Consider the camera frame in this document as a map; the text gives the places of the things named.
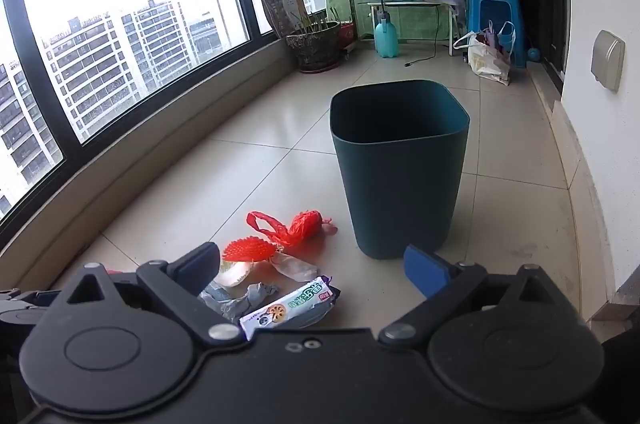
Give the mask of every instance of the shopping bag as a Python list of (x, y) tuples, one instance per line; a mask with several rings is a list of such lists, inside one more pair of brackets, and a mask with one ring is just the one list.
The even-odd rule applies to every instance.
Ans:
[[(507, 21), (498, 33), (498, 39), (504, 32), (506, 25), (511, 25), (513, 33), (511, 34), (511, 49), (509, 54), (501, 54), (497, 48), (492, 48), (484, 42), (479, 41), (478, 34), (469, 32), (466, 36), (458, 39), (453, 47), (457, 50), (468, 48), (468, 60), (471, 70), (480, 77), (501, 82), (508, 86), (509, 70), (511, 68), (511, 52), (516, 41), (516, 30), (513, 23)], [(460, 44), (464, 39), (468, 39), (467, 44)]]

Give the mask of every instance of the dark green trash can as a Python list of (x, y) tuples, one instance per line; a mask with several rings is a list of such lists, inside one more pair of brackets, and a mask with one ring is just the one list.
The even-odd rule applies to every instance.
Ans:
[(360, 249), (400, 258), (447, 239), (465, 159), (469, 115), (442, 84), (404, 80), (345, 89), (331, 133)]

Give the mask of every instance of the screw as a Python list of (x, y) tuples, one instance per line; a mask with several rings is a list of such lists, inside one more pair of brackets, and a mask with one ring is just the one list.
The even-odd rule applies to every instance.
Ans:
[(300, 343), (287, 343), (284, 349), (287, 350), (287, 352), (299, 354), (302, 352), (302, 345)]
[(322, 346), (322, 343), (317, 339), (308, 339), (303, 344), (305, 345), (305, 348), (310, 350), (314, 350), (315, 348), (320, 348)]
[(407, 323), (393, 323), (385, 328), (385, 337), (391, 340), (411, 339), (415, 335), (415, 328)]
[(231, 341), (240, 335), (240, 328), (230, 323), (213, 325), (209, 328), (209, 337), (219, 341)]

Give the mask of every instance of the blue stool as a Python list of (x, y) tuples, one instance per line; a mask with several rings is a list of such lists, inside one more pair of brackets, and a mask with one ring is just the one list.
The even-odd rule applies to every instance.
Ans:
[[(494, 28), (502, 28), (505, 21), (510, 21), (516, 27), (516, 42), (513, 47), (515, 66), (524, 68), (527, 57), (524, 50), (524, 22), (520, 12), (518, 0), (469, 0), (467, 28), (474, 32), (480, 32), (489, 26), (489, 20), (494, 23)], [(505, 50), (511, 50), (511, 29), (507, 26), (500, 36), (500, 44)]]

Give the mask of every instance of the white table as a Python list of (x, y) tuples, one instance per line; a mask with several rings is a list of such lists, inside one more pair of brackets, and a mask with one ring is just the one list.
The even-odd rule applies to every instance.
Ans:
[[(375, 32), (378, 24), (376, 7), (380, 6), (380, 2), (369, 1), (367, 5), (371, 7), (371, 21), (373, 22), (373, 30)], [(453, 7), (448, 3), (438, 3), (436, 1), (387, 1), (385, 7), (439, 7), (444, 6), (449, 10), (449, 55), (453, 55)]]

